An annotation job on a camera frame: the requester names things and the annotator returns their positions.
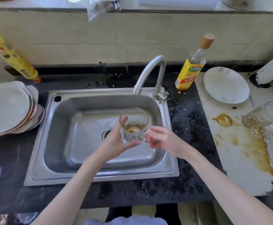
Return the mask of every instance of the plastic bag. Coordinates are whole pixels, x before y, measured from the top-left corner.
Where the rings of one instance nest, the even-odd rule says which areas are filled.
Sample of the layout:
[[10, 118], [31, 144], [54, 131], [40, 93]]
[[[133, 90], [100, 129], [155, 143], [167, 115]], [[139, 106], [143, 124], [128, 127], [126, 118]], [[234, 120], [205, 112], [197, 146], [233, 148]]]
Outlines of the plastic bag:
[[121, 10], [118, 0], [87, 0], [88, 21], [100, 14]]

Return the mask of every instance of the black hole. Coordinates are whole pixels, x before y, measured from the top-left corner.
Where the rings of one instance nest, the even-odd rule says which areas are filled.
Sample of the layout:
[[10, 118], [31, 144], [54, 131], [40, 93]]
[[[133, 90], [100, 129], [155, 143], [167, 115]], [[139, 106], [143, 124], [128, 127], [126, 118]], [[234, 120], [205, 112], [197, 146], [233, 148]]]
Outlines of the black hole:
[[107, 135], [111, 132], [111, 130], [108, 130], [105, 135], [104, 135], [104, 139], [107, 137]]
[[55, 102], [60, 102], [61, 101], [61, 97], [59, 95], [55, 96], [54, 101]]

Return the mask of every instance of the black countertop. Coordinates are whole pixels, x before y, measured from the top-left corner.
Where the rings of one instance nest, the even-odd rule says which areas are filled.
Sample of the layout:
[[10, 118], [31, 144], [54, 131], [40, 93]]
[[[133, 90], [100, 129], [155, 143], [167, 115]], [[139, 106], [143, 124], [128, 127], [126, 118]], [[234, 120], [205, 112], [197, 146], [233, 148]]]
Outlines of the black countertop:
[[[197, 88], [192, 84], [185, 94], [179, 94], [174, 87], [177, 75], [165, 73], [162, 83], [170, 93], [167, 102], [172, 129], [222, 170]], [[44, 106], [50, 90], [134, 87], [138, 76], [137, 73], [123, 71], [117, 74], [44, 75], [41, 84], [21, 76], [16, 77], [16, 80], [35, 86], [40, 93], [39, 103]], [[151, 74], [144, 87], [154, 87], [156, 80], [157, 75]], [[39, 212], [64, 186], [23, 186], [37, 131], [38, 128], [0, 137], [0, 214]], [[214, 200], [212, 193], [185, 160], [178, 159], [178, 166], [180, 176], [174, 178], [92, 183], [81, 208]]]

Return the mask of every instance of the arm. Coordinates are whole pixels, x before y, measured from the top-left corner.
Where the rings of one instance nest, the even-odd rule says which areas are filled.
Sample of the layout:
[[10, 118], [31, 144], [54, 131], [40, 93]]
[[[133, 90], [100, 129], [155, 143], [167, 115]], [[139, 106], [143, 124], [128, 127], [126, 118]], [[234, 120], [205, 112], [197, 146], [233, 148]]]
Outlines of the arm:
[[188, 161], [234, 225], [273, 224], [272, 210], [236, 185], [195, 148], [185, 143], [168, 128], [153, 126], [147, 131], [146, 139], [151, 147], [160, 147]]
[[[125, 122], [128, 116], [123, 116], [122, 119]], [[126, 144], [121, 142], [120, 124], [117, 121], [101, 146], [83, 162], [75, 176], [41, 212], [32, 225], [72, 225], [86, 192], [100, 168], [107, 161], [139, 144], [138, 141]]]

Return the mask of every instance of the faucet spout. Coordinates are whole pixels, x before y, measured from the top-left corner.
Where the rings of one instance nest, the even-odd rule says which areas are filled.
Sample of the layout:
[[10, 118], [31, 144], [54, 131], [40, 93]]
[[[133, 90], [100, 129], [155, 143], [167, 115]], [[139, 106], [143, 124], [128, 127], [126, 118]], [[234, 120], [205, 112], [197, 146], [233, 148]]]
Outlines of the faucet spout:
[[134, 86], [133, 89], [133, 93], [140, 95], [142, 92], [142, 87], [145, 83], [145, 80], [147, 79], [147, 77], [149, 76], [149, 74], [151, 73], [151, 71], [154, 69], [155, 66], [157, 66], [158, 64], [160, 64], [160, 68], [159, 68], [159, 74], [158, 74], [158, 79], [157, 79], [157, 84], [155, 87], [155, 91], [153, 93], [153, 98], [155, 99], [159, 99], [162, 97], [162, 99], [164, 99], [164, 96], [167, 97], [168, 93], [163, 91], [162, 95], [163, 96], [159, 96], [159, 93], [161, 92], [161, 82], [163, 80], [163, 75], [165, 73], [165, 65], [166, 65], [166, 61], [164, 56], [159, 55], [157, 57], [155, 57], [152, 61], [150, 61], [147, 66], [144, 68], [144, 70], [142, 71], [141, 75], [138, 78], [138, 81], [136, 82], [136, 85]]

